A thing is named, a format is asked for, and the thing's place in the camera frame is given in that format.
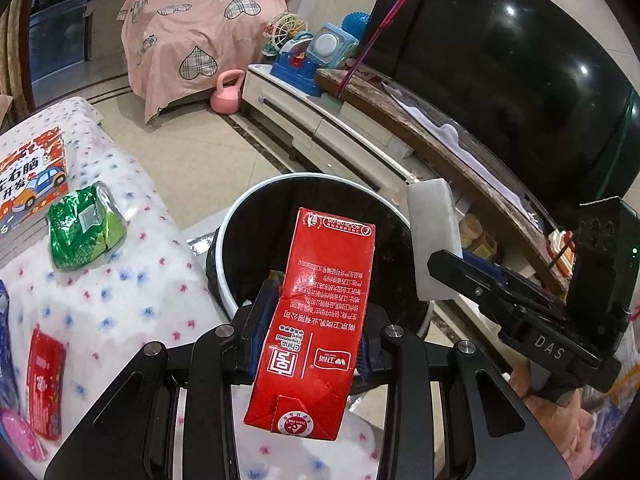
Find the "person's right hand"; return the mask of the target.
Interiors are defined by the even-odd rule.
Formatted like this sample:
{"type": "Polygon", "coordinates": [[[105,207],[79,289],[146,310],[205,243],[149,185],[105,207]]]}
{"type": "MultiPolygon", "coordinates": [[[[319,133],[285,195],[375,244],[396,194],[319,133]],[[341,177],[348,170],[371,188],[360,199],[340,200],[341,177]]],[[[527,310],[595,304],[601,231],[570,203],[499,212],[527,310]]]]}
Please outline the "person's right hand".
{"type": "Polygon", "coordinates": [[[544,428],[558,448],[574,479],[594,462],[591,448],[594,419],[582,408],[582,392],[575,390],[565,406],[529,394],[528,366],[520,364],[511,373],[509,384],[544,428]]]}

